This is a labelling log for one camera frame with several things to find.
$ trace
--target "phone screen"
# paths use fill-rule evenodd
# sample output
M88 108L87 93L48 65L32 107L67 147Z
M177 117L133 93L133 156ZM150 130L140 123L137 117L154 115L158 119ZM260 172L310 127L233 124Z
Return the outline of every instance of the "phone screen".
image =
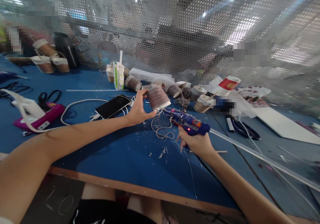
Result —
M127 106L131 102L130 99L125 97L124 95L119 95L107 103L97 107L95 109L96 113L98 113L103 119L108 119L116 114L123 107Z

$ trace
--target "perforated metal mesh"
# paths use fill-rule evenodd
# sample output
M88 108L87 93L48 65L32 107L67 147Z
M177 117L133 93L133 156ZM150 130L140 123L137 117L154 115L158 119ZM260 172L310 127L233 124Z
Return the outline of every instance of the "perforated metal mesh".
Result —
M320 0L1 0L2 19L66 32L82 64L207 84L231 74L276 103L320 115ZM233 43L271 44L271 65L234 66Z

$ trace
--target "black thermos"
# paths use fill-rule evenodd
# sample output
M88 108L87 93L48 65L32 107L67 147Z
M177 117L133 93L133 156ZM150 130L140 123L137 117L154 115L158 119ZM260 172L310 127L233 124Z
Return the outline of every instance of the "black thermos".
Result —
M53 41L56 45L57 51L64 54L68 60L68 65L70 68L78 68L80 66L76 49L73 46L72 41L69 36L65 33L54 32Z

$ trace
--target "table edge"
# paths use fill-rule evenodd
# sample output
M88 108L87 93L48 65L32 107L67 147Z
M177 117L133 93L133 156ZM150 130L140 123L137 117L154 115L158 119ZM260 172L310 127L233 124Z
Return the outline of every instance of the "table edge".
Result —
M0 153L0 161L3 160L7 155L8 154L6 153ZM238 217L242 219L244 218L244 216L240 211L233 208L216 205L209 202L194 200L194 199L186 198L182 196L177 196L174 194L157 191L151 188L134 185L127 182L115 181L115 180L106 179L103 177L93 176L93 175L89 175L89 174L85 174L85 173L81 173L73 170L68 170L65 168L54 167L54 166L51 166L47 173L75 179L78 181L88 182L91 184L106 186L106 187L110 187L110 188L114 188L122 191L127 191L134 194L139 194L142 196L152 197L159 200L173 202L176 204L184 205L191 208L196 208L203 211L220 213L222 215Z

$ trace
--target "floor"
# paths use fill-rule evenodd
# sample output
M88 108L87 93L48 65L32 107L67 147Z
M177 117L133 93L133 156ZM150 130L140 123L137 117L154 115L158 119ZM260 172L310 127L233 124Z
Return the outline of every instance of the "floor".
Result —
M34 197L21 224L68 224L82 195L84 182L57 175L47 175ZM246 221L218 216L182 205L161 202L164 213L175 217L178 223L245 224Z

